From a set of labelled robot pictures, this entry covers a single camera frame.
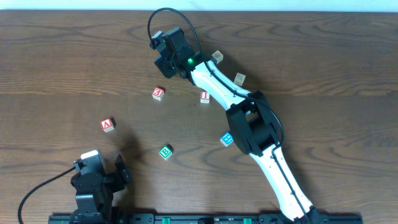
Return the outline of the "red letter A block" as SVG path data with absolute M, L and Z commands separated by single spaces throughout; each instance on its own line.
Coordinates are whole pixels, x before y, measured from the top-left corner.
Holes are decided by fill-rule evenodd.
M 110 132 L 115 129 L 111 118 L 106 118 L 100 122 L 101 128 L 104 132 Z

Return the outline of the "red letter I block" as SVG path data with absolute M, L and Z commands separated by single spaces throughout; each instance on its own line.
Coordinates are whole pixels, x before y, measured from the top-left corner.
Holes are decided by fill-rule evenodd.
M 200 94 L 200 103 L 206 103 L 208 104 L 210 102 L 210 94 L 207 91 L 201 91 Z

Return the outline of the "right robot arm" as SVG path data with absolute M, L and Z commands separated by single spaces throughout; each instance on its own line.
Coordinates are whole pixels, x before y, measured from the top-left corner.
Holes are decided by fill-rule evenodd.
M 251 93 L 232 82 L 217 68 L 215 59 L 194 51 L 179 27 L 151 36 L 150 47 L 160 53 L 155 64 L 165 77 L 179 74 L 207 91 L 225 109 L 235 144 L 259 165 L 282 214 L 295 223 L 313 223 L 313 204 L 284 159 L 282 125 L 265 95 L 260 91 Z

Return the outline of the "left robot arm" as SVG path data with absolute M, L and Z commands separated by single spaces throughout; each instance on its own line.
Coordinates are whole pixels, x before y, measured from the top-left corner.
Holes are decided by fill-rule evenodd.
M 79 159 L 74 165 L 78 173 L 70 183 L 76 190 L 77 210 L 70 223 L 115 223 L 118 215 L 113 214 L 113 194 L 132 182 L 122 157 L 116 158 L 116 169 L 110 173 L 105 171 L 98 154 Z

